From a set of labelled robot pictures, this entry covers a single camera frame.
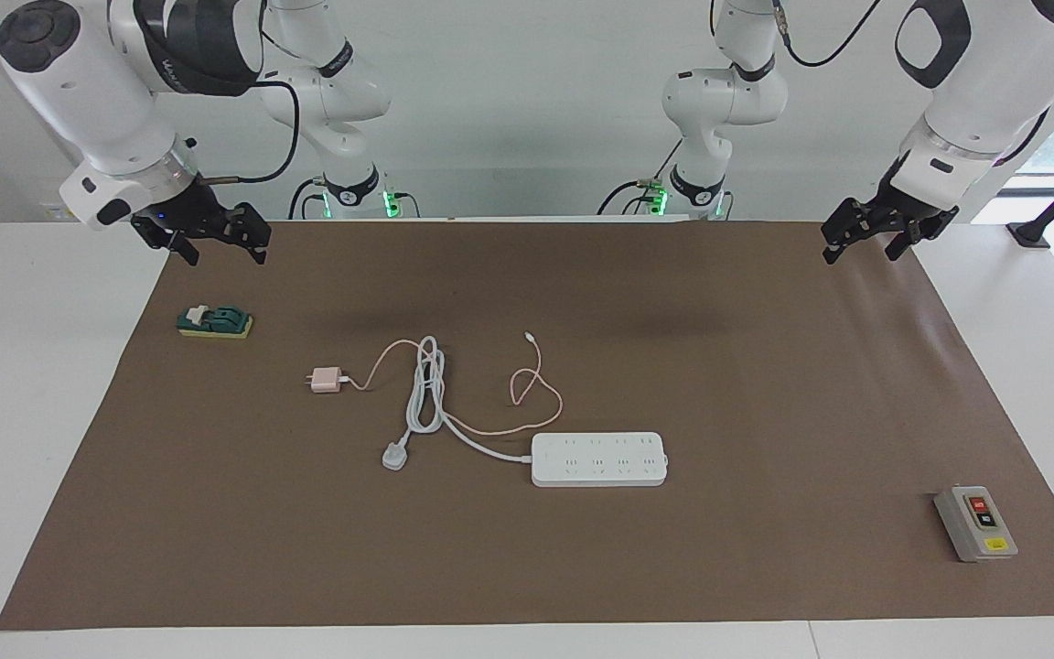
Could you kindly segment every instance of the table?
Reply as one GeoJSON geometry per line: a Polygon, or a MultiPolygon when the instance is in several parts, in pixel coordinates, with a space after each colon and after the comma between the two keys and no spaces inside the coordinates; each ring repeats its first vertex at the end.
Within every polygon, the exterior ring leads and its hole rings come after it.
{"type": "MultiPolygon", "coordinates": [[[[1054,491],[1054,257],[1017,249],[994,226],[955,226],[919,257],[1054,491]]],[[[0,608],[163,260],[129,231],[0,225],[0,608]]],[[[1054,618],[104,629],[0,634],[0,656],[906,658],[980,639],[1004,659],[1046,656],[1054,618]]]]}

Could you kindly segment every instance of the white power strip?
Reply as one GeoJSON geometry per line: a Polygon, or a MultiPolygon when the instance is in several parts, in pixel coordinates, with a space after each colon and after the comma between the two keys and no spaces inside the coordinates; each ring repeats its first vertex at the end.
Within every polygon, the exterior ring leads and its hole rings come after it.
{"type": "Polygon", "coordinates": [[[540,433],[530,459],[541,488],[652,488],[669,463],[658,433],[540,433]]]}

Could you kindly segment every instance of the gray switch box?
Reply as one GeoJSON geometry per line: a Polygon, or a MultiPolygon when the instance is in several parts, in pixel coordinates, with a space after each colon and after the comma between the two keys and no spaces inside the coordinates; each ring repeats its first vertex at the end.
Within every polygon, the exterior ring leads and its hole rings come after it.
{"type": "Polygon", "coordinates": [[[937,506],[954,550],[963,562],[1011,559],[1019,554],[1008,523],[1002,521],[987,488],[952,488],[934,497],[933,505],[937,506]]]}

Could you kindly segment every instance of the power plug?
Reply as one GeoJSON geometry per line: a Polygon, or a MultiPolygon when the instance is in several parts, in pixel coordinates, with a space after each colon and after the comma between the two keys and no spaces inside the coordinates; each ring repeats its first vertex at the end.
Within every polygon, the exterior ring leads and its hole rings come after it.
{"type": "Polygon", "coordinates": [[[348,379],[345,379],[340,374],[338,366],[331,366],[328,368],[316,368],[312,371],[307,383],[311,387],[311,392],[313,393],[339,393],[339,385],[347,383],[348,379]]]}
{"type": "Polygon", "coordinates": [[[380,464],[385,464],[385,468],[390,471],[401,471],[401,468],[406,465],[406,461],[409,460],[409,451],[406,447],[398,445],[398,443],[390,443],[389,447],[385,448],[385,454],[380,458],[380,464]]]}

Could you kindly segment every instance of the wall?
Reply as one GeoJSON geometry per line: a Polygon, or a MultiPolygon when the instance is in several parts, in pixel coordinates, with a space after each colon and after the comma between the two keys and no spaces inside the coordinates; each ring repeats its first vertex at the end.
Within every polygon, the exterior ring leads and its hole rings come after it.
{"type": "MultiPolygon", "coordinates": [[[[0,18],[17,4],[0,0],[0,18]]],[[[866,4],[789,4],[796,50],[806,58],[827,54],[866,4]]],[[[843,197],[871,195],[929,101],[892,56],[909,4],[885,0],[822,70],[780,55],[792,89],[785,115],[774,125],[727,130],[736,144],[728,176],[736,217],[823,219],[843,197]]],[[[363,124],[377,162],[435,216],[594,212],[617,183],[651,175],[677,141],[661,108],[666,78],[726,66],[703,0],[340,0],[337,7],[357,53],[380,67],[393,92],[392,112],[363,124]]],[[[268,65],[285,61],[273,54],[268,65]]],[[[164,96],[158,104],[181,134],[199,139],[206,174],[260,174],[288,150],[288,130],[251,95],[164,96]]],[[[1054,113],[1041,137],[1051,127],[1054,113]]],[[[64,150],[0,73],[0,219],[37,217],[34,206],[55,200],[72,170],[64,150]]],[[[1017,164],[979,183],[963,218],[1017,164]]],[[[279,182],[227,188],[221,196],[280,216],[294,187],[317,171],[304,144],[279,182]]]]}

